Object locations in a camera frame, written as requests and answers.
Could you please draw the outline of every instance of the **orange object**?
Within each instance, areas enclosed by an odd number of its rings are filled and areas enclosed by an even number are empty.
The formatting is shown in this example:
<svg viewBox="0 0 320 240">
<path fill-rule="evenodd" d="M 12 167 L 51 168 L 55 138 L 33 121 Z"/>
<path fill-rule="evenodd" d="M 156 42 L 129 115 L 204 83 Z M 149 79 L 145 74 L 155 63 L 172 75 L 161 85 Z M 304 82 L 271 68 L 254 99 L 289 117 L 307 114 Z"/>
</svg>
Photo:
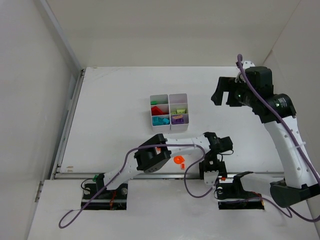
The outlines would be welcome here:
<svg viewBox="0 0 320 240">
<path fill-rule="evenodd" d="M 182 156 L 175 156 L 175 157 L 173 158 L 173 161 L 174 161 L 176 164 L 182 164 L 182 163 L 185 161 L 185 159 L 184 159 Z"/>
</svg>

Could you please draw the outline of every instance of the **blue block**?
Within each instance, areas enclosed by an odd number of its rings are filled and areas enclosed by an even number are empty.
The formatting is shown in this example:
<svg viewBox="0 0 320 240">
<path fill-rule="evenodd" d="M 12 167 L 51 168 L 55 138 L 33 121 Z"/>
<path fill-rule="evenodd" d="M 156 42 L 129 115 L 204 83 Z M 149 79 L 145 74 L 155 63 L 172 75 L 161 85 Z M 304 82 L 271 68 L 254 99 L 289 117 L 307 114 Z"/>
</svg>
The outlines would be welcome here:
<svg viewBox="0 0 320 240">
<path fill-rule="evenodd" d="M 164 125 L 170 124 L 170 120 L 168 118 L 162 119 L 162 122 L 163 122 Z"/>
<path fill-rule="evenodd" d="M 163 125 L 163 121 L 162 121 L 162 118 L 161 117 L 158 117 L 158 116 L 153 116 L 152 117 L 152 125 L 153 126 L 160 126 L 160 125 Z"/>
</svg>

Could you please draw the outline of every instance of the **green block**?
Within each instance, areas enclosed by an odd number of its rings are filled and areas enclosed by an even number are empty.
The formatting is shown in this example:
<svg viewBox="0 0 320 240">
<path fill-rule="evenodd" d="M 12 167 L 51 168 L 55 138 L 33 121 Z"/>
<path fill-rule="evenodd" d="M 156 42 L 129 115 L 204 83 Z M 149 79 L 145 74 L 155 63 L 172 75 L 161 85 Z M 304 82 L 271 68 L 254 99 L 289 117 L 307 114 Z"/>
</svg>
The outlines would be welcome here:
<svg viewBox="0 0 320 240">
<path fill-rule="evenodd" d="M 186 109 L 177 109 L 176 114 L 185 114 L 187 112 Z"/>
</svg>

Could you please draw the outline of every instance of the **screw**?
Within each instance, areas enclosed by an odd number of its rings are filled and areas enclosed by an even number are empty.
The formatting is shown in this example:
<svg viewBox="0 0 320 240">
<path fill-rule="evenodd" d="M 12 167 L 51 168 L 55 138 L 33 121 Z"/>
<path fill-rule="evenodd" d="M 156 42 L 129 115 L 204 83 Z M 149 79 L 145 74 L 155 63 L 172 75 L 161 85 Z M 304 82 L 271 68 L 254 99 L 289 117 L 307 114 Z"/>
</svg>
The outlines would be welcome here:
<svg viewBox="0 0 320 240">
<path fill-rule="evenodd" d="M 222 186 L 218 186 L 218 187 L 216 188 L 216 192 L 217 192 L 218 194 L 223 194 L 223 193 L 224 193 L 223 190 L 224 190 L 224 189 L 222 188 Z"/>
<path fill-rule="evenodd" d="M 121 188 L 121 194 L 122 195 L 127 195 L 128 194 L 128 189 L 127 188 Z"/>
</svg>

